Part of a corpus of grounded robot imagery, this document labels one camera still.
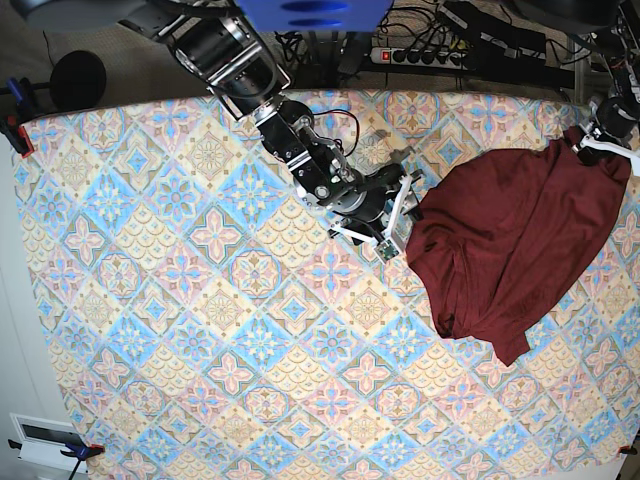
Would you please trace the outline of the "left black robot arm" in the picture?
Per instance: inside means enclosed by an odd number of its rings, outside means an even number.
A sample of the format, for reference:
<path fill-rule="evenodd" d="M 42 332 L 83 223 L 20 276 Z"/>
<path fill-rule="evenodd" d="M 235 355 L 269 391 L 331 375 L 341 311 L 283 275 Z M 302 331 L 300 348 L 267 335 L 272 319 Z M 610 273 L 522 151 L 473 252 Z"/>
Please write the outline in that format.
<path fill-rule="evenodd" d="M 618 6 L 615 22 L 591 34 L 613 85 L 607 96 L 590 102 L 591 114 L 580 125 L 578 153 L 616 154 L 630 161 L 639 175 L 639 150 L 631 147 L 632 131 L 639 127 L 639 16 L 630 1 Z"/>

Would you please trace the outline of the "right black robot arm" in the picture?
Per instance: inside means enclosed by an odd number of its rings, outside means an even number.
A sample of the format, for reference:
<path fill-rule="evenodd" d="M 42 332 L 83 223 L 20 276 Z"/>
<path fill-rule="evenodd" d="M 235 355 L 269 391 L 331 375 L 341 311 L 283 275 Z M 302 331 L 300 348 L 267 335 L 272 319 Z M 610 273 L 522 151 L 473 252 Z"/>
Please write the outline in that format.
<path fill-rule="evenodd" d="M 253 119 L 265 149 L 284 163 L 311 209 L 336 215 L 329 232 L 378 250 L 401 251 L 402 218 L 415 218 L 414 178 L 399 161 L 365 175 L 335 140 L 319 135 L 309 107 L 287 98 L 287 73 L 237 7 L 136 1 L 126 28 L 168 47 L 236 119 Z"/>

